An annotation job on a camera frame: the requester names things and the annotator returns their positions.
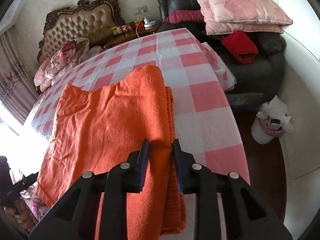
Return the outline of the pink floral pillow top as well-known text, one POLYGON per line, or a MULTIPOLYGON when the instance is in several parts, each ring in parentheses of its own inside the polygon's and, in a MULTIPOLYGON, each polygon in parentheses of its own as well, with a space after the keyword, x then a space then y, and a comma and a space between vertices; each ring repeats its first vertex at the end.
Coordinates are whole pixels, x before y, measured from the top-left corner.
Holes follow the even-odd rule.
POLYGON ((272 0, 207 0, 217 23, 291 25, 272 0))

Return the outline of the maroon cushion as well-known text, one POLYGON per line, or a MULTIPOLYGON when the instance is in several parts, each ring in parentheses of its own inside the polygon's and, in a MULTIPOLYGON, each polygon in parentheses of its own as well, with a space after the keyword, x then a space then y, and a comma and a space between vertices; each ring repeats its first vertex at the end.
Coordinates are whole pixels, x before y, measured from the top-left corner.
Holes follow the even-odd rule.
POLYGON ((175 10, 171 12, 166 22, 168 24, 179 24, 181 22, 203 22, 204 16, 200 10, 175 10))

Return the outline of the pink floral pillow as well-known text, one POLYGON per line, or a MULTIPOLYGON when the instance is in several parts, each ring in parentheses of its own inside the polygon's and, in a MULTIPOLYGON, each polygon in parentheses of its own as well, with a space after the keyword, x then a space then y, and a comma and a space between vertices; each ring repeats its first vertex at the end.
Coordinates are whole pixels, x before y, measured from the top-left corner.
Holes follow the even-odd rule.
POLYGON ((235 31, 253 32, 270 32, 283 33, 283 29, 276 24, 234 24, 234 23, 217 23, 214 21, 214 14, 209 6, 208 0, 197 0, 200 5, 200 12, 206 23, 207 35, 224 35, 231 34, 235 31))
POLYGON ((291 25, 272 0, 207 0, 217 23, 291 25))

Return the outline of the pink floral pillow bottom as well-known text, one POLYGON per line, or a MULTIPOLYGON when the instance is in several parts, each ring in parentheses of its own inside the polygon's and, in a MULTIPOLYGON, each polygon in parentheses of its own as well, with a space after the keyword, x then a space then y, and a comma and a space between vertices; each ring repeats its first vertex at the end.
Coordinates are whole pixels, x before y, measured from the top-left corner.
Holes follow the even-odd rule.
POLYGON ((231 34, 235 31, 253 32, 270 32, 283 33, 283 29, 276 24, 234 24, 234 23, 217 23, 214 21, 214 14, 209 6, 208 0, 197 0, 200 5, 200 12, 206 23, 207 35, 224 35, 231 34))

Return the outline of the red folded garment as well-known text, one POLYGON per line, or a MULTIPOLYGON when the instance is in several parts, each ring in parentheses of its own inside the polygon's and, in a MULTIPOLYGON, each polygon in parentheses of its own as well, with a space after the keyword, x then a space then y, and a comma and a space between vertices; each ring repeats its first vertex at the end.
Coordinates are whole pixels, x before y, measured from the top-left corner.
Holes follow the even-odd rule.
POLYGON ((259 54, 257 46, 245 32, 240 30, 223 38, 221 44, 239 63, 252 63, 259 54))

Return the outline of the red white checkered plastic sheet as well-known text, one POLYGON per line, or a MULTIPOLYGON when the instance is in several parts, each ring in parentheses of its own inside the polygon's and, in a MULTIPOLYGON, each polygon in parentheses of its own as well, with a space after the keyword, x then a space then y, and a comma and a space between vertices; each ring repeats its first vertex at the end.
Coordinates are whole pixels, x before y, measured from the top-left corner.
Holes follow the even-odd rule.
POLYGON ((58 75, 26 122, 30 160, 24 172, 40 168, 65 84, 93 90, 114 84, 147 64, 159 66, 164 83, 172 88, 174 120, 183 150, 214 172, 235 171, 249 180, 244 147, 224 92, 235 84, 235 78, 219 55, 187 29, 126 42, 58 75))

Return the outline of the tufted brown bed headboard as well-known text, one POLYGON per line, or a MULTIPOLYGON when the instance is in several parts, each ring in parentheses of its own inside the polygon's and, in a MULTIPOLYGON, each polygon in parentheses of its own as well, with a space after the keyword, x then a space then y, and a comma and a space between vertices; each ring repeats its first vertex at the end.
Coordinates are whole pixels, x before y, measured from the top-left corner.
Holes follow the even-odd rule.
POLYGON ((42 64, 75 38, 89 39, 90 46, 103 45, 114 35, 112 28, 124 24, 118 0, 79 0, 76 8, 51 11, 46 16, 37 61, 42 64))

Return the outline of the floral folded quilt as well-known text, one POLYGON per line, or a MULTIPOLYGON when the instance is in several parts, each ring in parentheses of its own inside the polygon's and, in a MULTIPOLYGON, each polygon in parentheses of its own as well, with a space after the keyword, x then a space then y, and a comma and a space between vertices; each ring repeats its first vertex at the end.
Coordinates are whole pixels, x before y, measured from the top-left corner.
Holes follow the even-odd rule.
POLYGON ((74 67, 98 55, 102 50, 101 46, 89 49, 87 38, 75 38, 66 42, 52 57, 40 65, 34 76, 35 86, 44 92, 74 67))

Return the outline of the floral bed sheet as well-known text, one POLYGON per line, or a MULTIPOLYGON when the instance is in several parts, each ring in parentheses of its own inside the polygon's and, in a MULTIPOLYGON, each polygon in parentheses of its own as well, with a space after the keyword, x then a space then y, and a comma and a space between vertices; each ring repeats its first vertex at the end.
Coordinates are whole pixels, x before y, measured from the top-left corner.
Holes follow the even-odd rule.
MULTIPOLYGON (((11 181, 16 184, 20 180, 24 179, 24 174, 19 170, 9 171, 11 181)), ((37 187, 37 182, 33 183, 26 190, 20 192, 21 198, 25 201, 31 213, 37 221, 40 221, 44 215, 48 212, 49 207, 42 201, 42 199, 36 194, 35 190, 37 187)))

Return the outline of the orange pants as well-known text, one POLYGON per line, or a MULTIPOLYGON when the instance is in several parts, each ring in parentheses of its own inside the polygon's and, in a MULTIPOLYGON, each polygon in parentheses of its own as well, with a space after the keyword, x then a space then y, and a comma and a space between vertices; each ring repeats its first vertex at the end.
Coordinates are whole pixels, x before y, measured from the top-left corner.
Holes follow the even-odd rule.
POLYGON ((118 83, 91 92, 66 84, 37 179, 37 196, 53 206, 84 172, 109 171, 147 139, 143 191, 127 197, 128 238, 181 233, 187 211, 171 155, 173 108, 171 88, 157 66, 135 69, 118 83))

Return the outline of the wooden nightstand with items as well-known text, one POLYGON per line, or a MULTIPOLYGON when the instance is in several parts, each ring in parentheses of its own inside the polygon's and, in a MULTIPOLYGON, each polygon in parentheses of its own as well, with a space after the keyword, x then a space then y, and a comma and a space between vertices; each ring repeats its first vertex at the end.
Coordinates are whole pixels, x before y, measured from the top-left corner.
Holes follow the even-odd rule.
POLYGON ((154 34, 158 29, 159 23, 156 21, 150 21, 146 17, 140 21, 131 22, 130 24, 119 27, 118 30, 120 33, 117 33, 107 41, 107 43, 103 45, 103 49, 107 50, 128 41, 154 34))

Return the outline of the dark grey clothing pile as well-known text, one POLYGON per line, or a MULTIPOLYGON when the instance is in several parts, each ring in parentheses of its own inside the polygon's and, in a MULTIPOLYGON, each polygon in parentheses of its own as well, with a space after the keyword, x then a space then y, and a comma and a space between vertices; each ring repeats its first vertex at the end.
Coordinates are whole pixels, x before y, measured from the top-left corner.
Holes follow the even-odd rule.
POLYGON ((255 32, 248 35, 258 50, 266 55, 282 53, 286 48, 286 41, 279 33, 255 32))

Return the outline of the pink curtain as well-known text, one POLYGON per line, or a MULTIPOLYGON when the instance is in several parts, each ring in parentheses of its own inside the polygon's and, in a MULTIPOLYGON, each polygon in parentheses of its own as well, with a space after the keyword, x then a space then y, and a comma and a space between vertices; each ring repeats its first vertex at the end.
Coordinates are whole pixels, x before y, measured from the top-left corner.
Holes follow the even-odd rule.
POLYGON ((10 31, 1 35, 1 103, 24 124, 39 94, 22 64, 10 31))

